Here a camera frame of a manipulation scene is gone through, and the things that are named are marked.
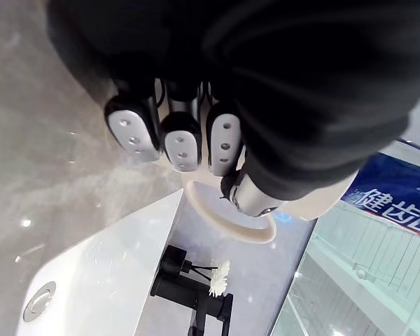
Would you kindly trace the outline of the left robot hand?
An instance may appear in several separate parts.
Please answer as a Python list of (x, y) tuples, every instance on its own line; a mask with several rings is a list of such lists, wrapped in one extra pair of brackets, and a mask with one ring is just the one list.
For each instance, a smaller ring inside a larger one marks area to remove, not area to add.
[(47, 12), (93, 97), (92, 72), (130, 102), (152, 78), (176, 101), (210, 83), (246, 147), (223, 196), (252, 217), (359, 170), (420, 100), (420, 1), (49, 1)]

